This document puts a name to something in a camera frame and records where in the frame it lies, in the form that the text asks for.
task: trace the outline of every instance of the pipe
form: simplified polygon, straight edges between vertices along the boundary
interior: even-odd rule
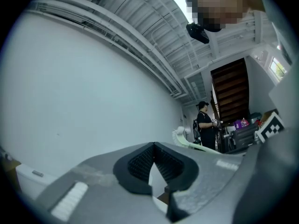
[[[170,71],[170,73],[176,79],[176,81],[178,82],[178,84],[182,87],[182,89],[184,90],[184,92],[188,93],[188,90],[186,89],[186,87],[184,86],[184,84],[182,83],[182,81],[180,80],[180,78],[178,77],[178,75],[176,74],[176,72],[174,71],[174,69],[169,65],[169,63],[165,60],[165,58],[161,55],[161,53],[144,36],[142,36],[134,27],[132,27],[130,24],[128,24],[127,22],[125,22],[123,19],[121,19],[117,15],[111,13],[110,11],[106,10],[105,8],[100,7],[99,5],[96,5],[96,4],[92,3],[92,2],[89,2],[89,1],[86,1],[86,0],[71,0],[71,1],[83,4],[83,5],[87,6],[87,7],[90,7],[92,9],[96,10],[97,12],[99,12],[99,13],[101,13],[101,14],[109,17],[109,18],[111,18],[112,20],[114,20],[118,24],[122,25],[125,29],[127,29],[130,33],[132,33],[136,38],[138,38],[138,40],[140,40],[146,47],[148,47],[149,50],[151,50],[156,55],[156,57],[159,58],[159,60],[164,64],[164,66]],[[97,17],[97,18],[98,19],[95,19],[95,20],[100,20],[102,24],[106,23],[107,27],[112,27],[112,25],[110,23],[104,21],[102,18],[99,18],[99,17]],[[131,38],[129,38],[129,40],[132,41],[137,46],[139,46]],[[173,85],[173,86],[179,91],[180,94],[182,93],[182,91],[178,88],[177,85]]]
[[[161,0],[158,0],[158,1],[163,5],[164,8],[167,9],[167,11],[168,11],[168,12],[172,15],[172,17],[174,18],[174,20],[178,23],[179,27],[183,30],[184,35],[187,37],[187,40],[188,40],[190,46],[192,47],[194,56],[195,56],[195,58],[196,58],[196,60],[197,60],[197,64],[199,64],[199,60],[198,60],[198,57],[197,57],[196,52],[195,52],[195,50],[194,50],[194,47],[193,47],[193,45],[192,45],[192,43],[191,43],[190,36],[186,34],[187,30],[186,30],[186,29],[183,29],[182,25],[179,23],[179,21],[177,20],[177,18],[175,17],[175,15],[172,13],[172,11],[169,10],[169,8],[168,8],[168,7],[167,7]]]
[[[55,7],[55,6],[49,6],[49,5],[40,5],[39,6],[39,8],[43,8],[43,9],[47,9],[47,11],[50,11],[50,10],[52,10],[52,12],[53,13],[55,13],[56,11],[60,11],[60,12],[63,12],[63,13],[67,13],[67,14],[70,14],[70,15],[73,15],[73,16],[76,16],[76,17],[78,17],[78,18],[81,18],[82,20],[85,20],[85,21],[87,21],[87,22],[89,22],[89,23],[92,23],[94,26],[97,26],[97,27],[99,27],[100,29],[102,29],[102,30],[104,30],[104,31],[106,31],[106,33],[105,33],[105,37],[106,37],[106,35],[107,35],[107,33],[109,33],[111,36],[112,36],[112,39],[111,40],[113,40],[114,39],[114,37],[115,36],[113,36],[112,34],[111,34],[111,32],[110,31],[108,31],[107,29],[105,29],[104,27],[102,27],[102,26],[98,26],[97,24],[95,24],[92,20],[90,20],[90,19],[87,19],[86,17],[84,17],[84,16],[81,16],[81,15],[78,15],[78,14],[76,14],[76,13],[74,13],[74,12],[70,12],[70,11],[66,11],[66,10],[64,10],[64,9],[62,9],[62,8],[58,8],[58,7]],[[54,18],[56,18],[56,20],[60,20],[60,21],[65,21],[65,22],[67,22],[67,23],[69,23],[69,24],[72,24],[73,26],[77,26],[77,27],[79,27],[79,28],[83,28],[83,27],[85,27],[85,26],[82,26],[82,25],[79,25],[79,24],[77,24],[77,23],[74,23],[74,22],[68,22],[68,20],[66,20],[66,19],[64,19],[64,18],[60,18],[60,17],[57,17],[57,16],[54,16],[54,15],[50,15],[50,14],[48,14],[48,13],[43,13],[43,12],[41,12],[41,11],[37,11],[37,13],[39,13],[39,14],[43,14],[43,15],[45,15],[45,16],[48,16],[48,17],[54,17]],[[169,91],[171,92],[170,93],[170,96],[173,96],[173,95],[175,95],[175,93],[171,90],[171,88],[159,77],[159,75],[158,74],[156,74],[156,73],[154,73],[153,71],[152,71],[152,69],[150,69],[150,71],[169,89]]]
[[[175,99],[179,99],[179,98],[185,97],[186,95],[188,95],[188,94],[186,94],[186,93],[185,94],[181,94],[179,96],[176,96]]]
[[[129,52],[128,50],[126,50],[125,48],[123,48],[121,45],[113,42],[111,39],[105,37],[104,35],[98,33],[98,32],[95,32],[93,30],[91,30],[90,28],[87,28],[83,25],[79,25],[77,23],[74,23],[72,21],[69,21],[69,20],[66,20],[66,19],[63,19],[63,18],[60,18],[60,17],[57,17],[57,16],[54,16],[54,15],[51,15],[51,14],[48,14],[48,13],[44,13],[44,12],[41,12],[41,11],[36,11],[36,10],[26,10],[27,12],[31,12],[31,13],[36,13],[36,14],[42,14],[44,16],[48,16],[48,17],[51,17],[53,19],[56,19],[56,20],[59,20],[59,21],[63,21],[65,23],[68,23],[68,24],[71,24],[73,26],[76,26],[78,28],[82,28],[83,30],[87,31],[87,32],[90,32],[102,39],[104,39],[105,41],[111,43],[112,45],[116,46],[117,48],[121,49],[122,51],[124,51],[126,54],[128,54],[129,56],[133,57],[137,62],[139,62],[140,64],[142,64],[146,69],[148,69],[151,73],[153,73],[154,76],[156,76],[165,86],[166,88],[172,92],[171,88],[168,86],[168,84],[160,77],[158,76],[158,74],[156,72],[154,72],[146,63],[144,63],[140,58],[136,57],[135,55],[133,55],[131,52]]]
[[[157,46],[158,48],[159,48],[159,50],[161,51],[161,53],[163,54],[163,56],[165,57],[165,59],[167,60],[167,62],[169,63],[169,61],[168,61],[168,59],[167,59],[167,57],[165,56],[165,54],[163,53],[163,51],[160,49],[160,47],[159,47],[159,45],[156,43],[156,41],[155,41],[155,39],[153,38],[153,33],[151,33],[151,39],[154,41],[154,46]]]
[[[159,27],[157,27],[156,29],[154,29],[154,30],[152,31],[152,33],[150,34],[151,39],[154,41],[154,43],[157,44],[157,46],[158,46],[158,43],[157,43],[156,40],[154,39],[153,34],[154,34],[158,29],[160,29],[162,26],[164,26],[164,24],[161,25],[161,26],[159,26]],[[190,58],[190,56],[189,56],[188,50],[187,50],[187,48],[186,48],[186,46],[185,46],[185,44],[184,44],[183,42],[182,42],[182,44],[183,44],[183,47],[185,48],[185,51],[186,51],[187,56],[188,56],[188,58],[189,58],[190,67],[191,67],[191,69],[193,69],[192,62],[191,62],[191,58]],[[159,50],[162,52],[162,54],[164,55],[164,57],[167,59],[167,57],[166,57],[166,55],[163,53],[162,49],[161,49],[159,46],[158,46],[158,48],[159,48]]]
[[[57,0],[33,0],[32,2],[37,2],[37,3],[47,3],[53,6],[57,6],[57,7],[62,7],[65,8],[67,10],[72,10],[77,12],[78,14],[81,14],[83,16],[87,16],[93,20],[95,20],[96,22],[104,25],[105,27],[107,27],[108,29],[114,31],[117,35],[119,35],[120,37],[122,37],[124,40],[126,40],[127,42],[129,42],[132,46],[134,46],[144,57],[146,57],[147,59],[149,59],[149,61],[151,63],[154,64],[154,66],[156,66],[159,71],[170,81],[170,83],[180,92],[180,94],[182,93],[182,91],[180,90],[180,88],[177,86],[177,84],[172,80],[172,78],[163,70],[163,68],[152,58],[149,56],[148,52],[145,51],[140,45],[138,45],[133,39],[131,39],[128,35],[126,35],[124,32],[122,32],[121,30],[119,30],[118,28],[116,28],[115,26],[113,26],[111,23],[105,21],[104,19],[98,17],[97,15],[94,15],[86,10],[83,10],[79,7],[76,7],[74,5],[70,5],[68,3],[64,3],[64,2],[60,2]]]
[[[209,61],[209,62],[207,63],[207,65],[205,65],[205,66],[199,68],[198,70],[196,70],[196,71],[190,73],[189,75],[186,75],[186,76],[184,77],[184,79],[187,79],[187,78],[190,78],[190,77],[192,77],[192,76],[197,75],[198,73],[200,73],[200,72],[202,72],[203,70],[205,70],[206,68],[208,68],[211,64],[213,64],[213,60]]]
[[[166,22],[167,23],[167,25],[171,28],[171,30],[177,35],[177,37],[179,38],[179,40],[182,42],[182,44],[183,44],[183,47],[185,48],[185,50],[186,50],[186,52],[187,52],[187,55],[188,55],[188,57],[189,57],[189,62],[190,62],[190,66],[191,66],[191,69],[193,69],[193,66],[192,66],[192,62],[191,62],[191,58],[190,58],[190,56],[189,56],[189,52],[188,52],[188,50],[187,50],[187,48],[186,48],[186,46],[185,46],[185,44],[184,44],[184,41],[182,40],[182,38],[180,38],[180,36],[178,35],[178,33],[174,30],[174,28],[170,25],[170,23],[151,5],[151,4],[149,4],[147,1],[145,1],[145,0],[141,0],[141,1],[143,1],[145,4],[147,4],[149,7],[151,7],[152,8],[152,10],[153,11],[155,11],[156,12],[156,14],[158,14],[158,16],[160,16],[161,17],[161,19],[163,19],[164,20],[164,22]]]

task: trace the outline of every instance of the cardboard box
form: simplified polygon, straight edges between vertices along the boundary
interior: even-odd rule
[[[261,123],[266,122],[267,119],[270,117],[270,115],[271,115],[273,112],[275,112],[277,115],[279,114],[277,109],[267,111],[267,112],[265,112],[265,113],[263,114],[263,116],[262,116],[260,122],[261,122]]]
[[[4,173],[7,175],[8,180],[10,181],[11,185],[16,191],[21,191],[17,172],[15,168],[19,166],[21,163],[16,160],[7,160],[5,158],[0,158],[1,167],[4,171]]]

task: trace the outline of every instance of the gray plastic device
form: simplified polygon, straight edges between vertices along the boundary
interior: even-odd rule
[[[85,160],[37,199],[49,213],[78,182],[88,185],[67,223],[232,223],[254,170],[259,146],[244,157],[209,154],[167,143],[148,143]],[[170,189],[165,215],[154,204],[150,169],[155,163]]]

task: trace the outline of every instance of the wooden stair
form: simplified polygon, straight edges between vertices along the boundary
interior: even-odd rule
[[[211,71],[218,102],[219,118],[224,126],[237,119],[247,118],[249,84],[244,59]]]

